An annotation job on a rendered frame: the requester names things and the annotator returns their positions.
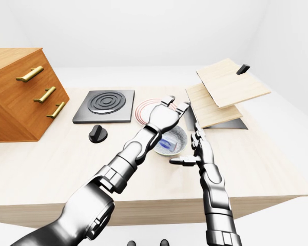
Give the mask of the silver robot left hand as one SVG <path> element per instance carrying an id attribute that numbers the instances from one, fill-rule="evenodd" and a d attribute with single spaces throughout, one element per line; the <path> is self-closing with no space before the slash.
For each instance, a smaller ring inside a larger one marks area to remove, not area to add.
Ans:
<path id="1" fill-rule="evenodd" d="M 175 97 L 172 95 L 161 99 L 160 104 L 155 106 L 151 111 L 149 122 L 144 126 L 144 129 L 148 129 L 157 134 L 163 134 L 174 128 L 190 107 L 189 102 L 183 102 L 173 110 L 169 108 L 169 105 L 172 104 L 174 100 Z"/>

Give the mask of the small black block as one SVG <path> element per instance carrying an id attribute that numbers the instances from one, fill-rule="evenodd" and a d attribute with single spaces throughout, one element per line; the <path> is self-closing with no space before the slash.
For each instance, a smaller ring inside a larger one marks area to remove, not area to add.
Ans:
<path id="1" fill-rule="evenodd" d="M 243 64 L 239 69 L 238 71 L 236 72 L 237 75 L 241 75 L 241 74 L 244 74 L 246 73 L 250 68 L 250 65 L 248 64 Z"/>

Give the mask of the wooden cabinet drawer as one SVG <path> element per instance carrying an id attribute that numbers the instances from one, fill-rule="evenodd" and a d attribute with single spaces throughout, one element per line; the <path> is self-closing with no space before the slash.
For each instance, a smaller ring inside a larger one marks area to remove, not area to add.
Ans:
<path id="1" fill-rule="evenodd" d="M 34 102 L 46 93 L 45 89 L 55 86 L 56 90 L 44 102 Z M 16 119 L 32 134 L 35 140 L 39 140 L 51 125 L 54 119 L 46 115 L 52 114 L 61 102 L 65 105 L 69 97 L 62 85 L 42 85 L 28 89 L 11 103 L 11 109 Z"/>
<path id="2" fill-rule="evenodd" d="M 68 101 L 58 77 L 49 68 L 28 82 L 10 75 L 0 79 L 0 103 L 21 122 L 29 122 L 29 116 L 46 118 L 56 110 L 56 105 Z"/>
<path id="3" fill-rule="evenodd" d="M 7 102 L 38 84 L 59 83 L 41 48 L 0 48 L 0 99 Z"/>

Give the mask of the round black stove knob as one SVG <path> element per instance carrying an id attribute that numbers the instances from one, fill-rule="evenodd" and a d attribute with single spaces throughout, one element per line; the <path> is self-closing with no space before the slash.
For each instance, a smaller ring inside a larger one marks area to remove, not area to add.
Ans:
<path id="1" fill-rule="evenodd" d="M 106 129 L 104 129 L 101 125 L 95 125 L 92 131 L 89 133 L 89 140 L 92 143 L 101 143 L 108 136 Z"/>

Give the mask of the pale wooden two-tier shelf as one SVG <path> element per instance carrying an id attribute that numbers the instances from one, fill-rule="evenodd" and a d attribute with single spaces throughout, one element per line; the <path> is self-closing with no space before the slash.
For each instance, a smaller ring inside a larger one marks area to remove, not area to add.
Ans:
<path id="1" fill-rule="evenodd" d="M 267 95 L 270 90 L 248 72 L 237 75 L 240 67 L 227 58 L 196 71 L 201 82 L 186 89 L 191 120 L 202 128 L 247 128 L 236 104 Z"/>

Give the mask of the cream cheese box blue print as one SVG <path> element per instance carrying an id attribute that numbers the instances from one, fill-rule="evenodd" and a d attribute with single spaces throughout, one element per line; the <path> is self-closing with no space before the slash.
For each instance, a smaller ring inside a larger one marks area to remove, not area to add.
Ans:
<path id="1" fill-rule="evenodd" d="M 177 147 L 177 141 L 173 138 L 162 136 L 162 139 L 159 141 L 159 145 L 172 152 Z"/>

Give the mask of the grey patterned bowl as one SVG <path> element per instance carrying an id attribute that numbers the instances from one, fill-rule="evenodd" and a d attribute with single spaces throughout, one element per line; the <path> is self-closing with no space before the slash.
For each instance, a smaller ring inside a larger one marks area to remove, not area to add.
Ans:
<path id="1" fill-rule="evenodd" d="M 186 135 L 185 131 L 179 126 L 175 126 L 173 129 L 164 133 L 162 136 L 166 136 L 166 137 L 170 137 L 170 138 L 175 139 L 177 141 L 177 147 L 174 151 L 171 152 L 171 151 L 163 148 L 162 146 L 160 146 L 159 142 L 158 142 L 153 150 L 160 155 L 164 155 L 164 156 L 177 155 L 177 154 L 181 153 L 187 145 L 187 135 Z"/>

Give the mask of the flat dark stove plate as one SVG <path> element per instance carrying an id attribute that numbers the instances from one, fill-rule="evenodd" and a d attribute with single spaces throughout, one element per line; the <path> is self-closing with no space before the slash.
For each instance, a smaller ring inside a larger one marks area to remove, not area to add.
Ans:
<path id="1" fill-rule="evenodd" d="M 131 122 L 134 90 L 89 91 L 72 119 L 74 124 Z"/>

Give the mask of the wooden cabinet with drawers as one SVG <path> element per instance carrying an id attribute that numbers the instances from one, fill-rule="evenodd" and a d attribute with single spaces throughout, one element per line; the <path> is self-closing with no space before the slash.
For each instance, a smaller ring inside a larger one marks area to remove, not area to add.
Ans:
<path id="1" fill-rule="evenodd" d="M 38 141 L 68 101 L 41 48 L 0 48 L 0 142 Z"/>

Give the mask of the white plate with red rings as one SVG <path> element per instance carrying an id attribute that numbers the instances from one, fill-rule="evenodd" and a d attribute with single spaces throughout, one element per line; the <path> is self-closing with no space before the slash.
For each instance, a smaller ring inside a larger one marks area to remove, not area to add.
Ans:
<path id="1" fill-rule="evenodd" d="M 161 103 L 161 99 L 152 98 L 142 101 L 134 111 L 134 117 L 140 125 L 145 125 L 149 122 L 149 117 L 155 106 Z"/>

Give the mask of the silver robot right hand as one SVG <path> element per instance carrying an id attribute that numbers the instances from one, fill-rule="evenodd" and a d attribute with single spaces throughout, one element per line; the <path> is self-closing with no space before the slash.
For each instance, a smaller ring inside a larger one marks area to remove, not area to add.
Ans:
<path id="1" fill-rule="evenodd" d="M 191 134 L 191 148 L 194 150 L 193 156 L 179 156 L 169 160 L 174 165 L 192 167 L 194 165 L 204 165 L 215 163 L 214 154 L 209 141 L 206 139 L 204 130 L 198 122 L 195 122 L 195 132 Z"/>

